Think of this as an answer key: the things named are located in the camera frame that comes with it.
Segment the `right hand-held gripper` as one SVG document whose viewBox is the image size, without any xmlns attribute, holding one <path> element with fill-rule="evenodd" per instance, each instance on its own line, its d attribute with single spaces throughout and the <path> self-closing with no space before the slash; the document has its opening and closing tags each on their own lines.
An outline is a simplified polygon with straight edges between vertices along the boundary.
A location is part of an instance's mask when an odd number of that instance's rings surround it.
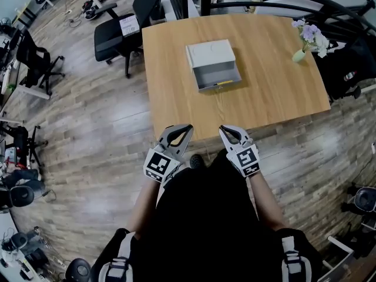
<svg viewBox="0 0 376 282">
<path fill-rule="evenodd" d="M 227 150 L 227 159 L 243 177 L 260 171 L 258 148 L 246 130 L 234 125 L 221 125 L 219 134 Z"/>
</svg>

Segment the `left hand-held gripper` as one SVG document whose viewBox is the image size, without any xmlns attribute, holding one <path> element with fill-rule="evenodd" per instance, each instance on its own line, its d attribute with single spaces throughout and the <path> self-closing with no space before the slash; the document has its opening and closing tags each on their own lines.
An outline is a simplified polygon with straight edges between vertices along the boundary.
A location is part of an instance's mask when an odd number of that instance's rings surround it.
<svg viewBox="0 0 376 282">
<path fill-rule="evenodd" d="M 143 165 L 144 175 L 160 184 L 166 184 L 184 163 L 183 154 L 192 135 L 191 124 L 166 127 L 156 146 L 147 153 Z"/>
</svg>

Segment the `grey drawer box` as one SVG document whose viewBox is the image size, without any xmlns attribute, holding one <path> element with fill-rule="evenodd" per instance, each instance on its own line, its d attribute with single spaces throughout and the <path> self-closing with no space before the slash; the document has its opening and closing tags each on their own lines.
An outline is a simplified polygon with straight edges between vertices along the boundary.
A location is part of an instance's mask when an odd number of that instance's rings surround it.
<svg viewBox="0 0 376 282">
<path fill-rule="evenodd" d="M 236 57 L 227 39 L 187 45 L 186 55 L 200 92 L 241 82 Z M 227 80 L 233 80 L 233 83 L 214 86 Z"/>
</svg>

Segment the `person's left forearm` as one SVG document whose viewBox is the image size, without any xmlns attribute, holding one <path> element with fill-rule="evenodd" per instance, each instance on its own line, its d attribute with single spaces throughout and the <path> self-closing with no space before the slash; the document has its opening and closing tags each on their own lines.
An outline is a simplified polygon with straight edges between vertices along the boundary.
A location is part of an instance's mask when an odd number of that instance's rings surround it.
<svg viewBox="0 0 376 282">
<path fill-rule="evenodd" d="M 160 190 L 160 183 L 147 179 L 136 199 L 129 220 L 126 223 L 126 229 L 134 233 L 136 239 L 140 239 L 147 229 L 157 205 L 157 199 Z"/>
</svg>

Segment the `person's right forearm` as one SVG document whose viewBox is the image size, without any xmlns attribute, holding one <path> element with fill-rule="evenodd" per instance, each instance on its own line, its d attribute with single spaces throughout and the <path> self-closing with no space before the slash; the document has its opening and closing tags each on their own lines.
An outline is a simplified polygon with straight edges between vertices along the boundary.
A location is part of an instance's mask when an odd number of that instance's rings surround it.
<svg viewBox="0 0 376 282">
<path fill-rule="evenodd" d="M 274 231 L 285 229 L 283 212 L 261 172 L 249 178 L 259 220 Z"/>
</svg>

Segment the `person's black shoe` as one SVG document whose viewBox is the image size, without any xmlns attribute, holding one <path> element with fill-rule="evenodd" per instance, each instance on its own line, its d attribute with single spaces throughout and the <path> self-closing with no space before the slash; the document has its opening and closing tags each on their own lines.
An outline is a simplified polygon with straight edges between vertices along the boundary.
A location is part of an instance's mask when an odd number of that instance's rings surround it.
<svg viewBox="0 0 376 282">
<path fill-rule="evenodd" d="M 206 167 L 202 156 L 199 154 L 192 155 L 189 162 L 191 169 L 202 169 Z"/>
</svg>

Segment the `person's black clothing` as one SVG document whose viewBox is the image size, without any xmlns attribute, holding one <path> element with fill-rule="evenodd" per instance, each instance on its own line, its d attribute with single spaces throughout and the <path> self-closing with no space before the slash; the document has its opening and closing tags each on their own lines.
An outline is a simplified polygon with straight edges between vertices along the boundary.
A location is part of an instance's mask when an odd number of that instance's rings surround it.
<svg viewBox="0 0 376 282">
<path fill-rule="evenodd" d="M 226 154 L 160 186 L 141 238 L 118 229 L 90 282 L 318 282 L 319 252 L 302 231 L 287 224 L 274 231 L 259 220 L 251 176 Z"/>
</svg>

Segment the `black chair with bottle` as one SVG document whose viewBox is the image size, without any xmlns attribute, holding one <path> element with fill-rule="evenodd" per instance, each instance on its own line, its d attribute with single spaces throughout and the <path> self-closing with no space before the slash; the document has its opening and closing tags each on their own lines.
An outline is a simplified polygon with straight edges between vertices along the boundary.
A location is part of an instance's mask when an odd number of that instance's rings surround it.
<svg viewBox="0 0 376 282">
<path fill-rule="evenodd" d="M 336 49 L 324 58 L 313 53 L 313 57 L 331 102 L 345 97 L 347 92 L 361 81 L 363 59 L 356 49 Z M 344 76 L 352 71 L 357 71 L 356 75 L 345 81 Z"/>
</svg>

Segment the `black office chair with label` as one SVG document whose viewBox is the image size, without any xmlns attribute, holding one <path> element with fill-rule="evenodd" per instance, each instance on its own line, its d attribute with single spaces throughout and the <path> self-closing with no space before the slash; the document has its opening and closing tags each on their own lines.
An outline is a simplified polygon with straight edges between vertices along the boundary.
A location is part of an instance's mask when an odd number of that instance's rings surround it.
<svg viewBox="0 0 376 282">
<path fill-rule="evenodd" d="M 94 31 L 95 58 L 98 62 L 105 61 L 111 64 L 117 56 L 125 58 L 125 76 L 130 78 L 129 63 L 131 53 L 140 54 L 143 52 L 142 30 L 152 25 L 152 12 L 157 9 L 160 0 L 134 0 L 133 12 L 119 16 L 113 9 L 116 3 L 107 4 L 95 11 L 96 14 L 104 12 L 111 16 L 111 19 L 98 25 Z M 131 15 L 136 15 L 140 32 L 131 36 L 123 37 L 119 21 Z"/>
</svg>

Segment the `white paper label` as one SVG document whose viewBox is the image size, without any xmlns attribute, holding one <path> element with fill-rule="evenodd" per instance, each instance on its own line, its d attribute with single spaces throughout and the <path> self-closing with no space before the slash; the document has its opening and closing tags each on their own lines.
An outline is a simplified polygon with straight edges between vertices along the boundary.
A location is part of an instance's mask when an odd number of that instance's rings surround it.
<svg viewBox="0 0 376 282">
<path fill-rule="evenodd" d="M 119 21 L 122 36 L 127 37 L 140 32 L 136 15 L 131 15 Z"/>
</svg>

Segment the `purple white flower bouquet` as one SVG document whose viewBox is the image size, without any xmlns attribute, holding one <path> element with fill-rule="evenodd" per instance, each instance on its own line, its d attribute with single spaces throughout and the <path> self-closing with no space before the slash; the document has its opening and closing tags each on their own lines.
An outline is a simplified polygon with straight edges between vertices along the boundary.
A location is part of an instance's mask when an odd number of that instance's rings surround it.
<svg viewBox="0 0 376 282">
<path fill-rule="evenodd" d="M 302 53 L 313 51 L 320 58 L 327 56 L 332 44 L 316 25 L 309 24 L 304 18 L 292 21 L 291 25 L 298 30 L 299 37 L 303 43 Z"/>
</svg>

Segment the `white frame desk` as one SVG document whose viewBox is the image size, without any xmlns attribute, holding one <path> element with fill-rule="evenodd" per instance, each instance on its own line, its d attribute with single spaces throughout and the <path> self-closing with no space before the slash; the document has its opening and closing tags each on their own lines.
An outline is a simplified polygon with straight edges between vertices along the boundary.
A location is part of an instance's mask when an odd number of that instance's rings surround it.
<svg viewBox="0 0 376 282">
<path fill-rule="evenodd" d="M 27 88 L 19 81 L 20 65 L 17 68 L 13 63 L 9 63 L 6 69 L 2 72 L 2 80 L 0 80 L 0 121 L 20 123 L 20 121 L 7 118 L 6 105 L 9 102 L 11 96 L 17 92 L 26 93 L 45 100 L 50 99 L 50 95 L 46 94 L 42 90 L 34 88 Z"/>
</svg>

